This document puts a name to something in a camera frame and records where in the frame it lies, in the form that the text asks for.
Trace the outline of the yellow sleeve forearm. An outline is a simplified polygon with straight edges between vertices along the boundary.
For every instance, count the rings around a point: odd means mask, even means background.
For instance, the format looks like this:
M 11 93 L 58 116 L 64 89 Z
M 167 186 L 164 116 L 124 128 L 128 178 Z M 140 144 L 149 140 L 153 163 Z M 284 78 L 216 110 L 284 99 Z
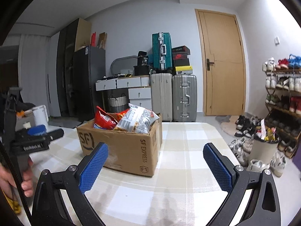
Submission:
M 10 205 L 11 209 L 13 210 L 13 212 L 16 215 L 20 215 L 21 214 L 21 206 L 20 206 L 19 202 L 8 198 L 6 194 L 4 194 L 4 195 L 5 195 L 5 198 L 8 202 L 8 204 Z

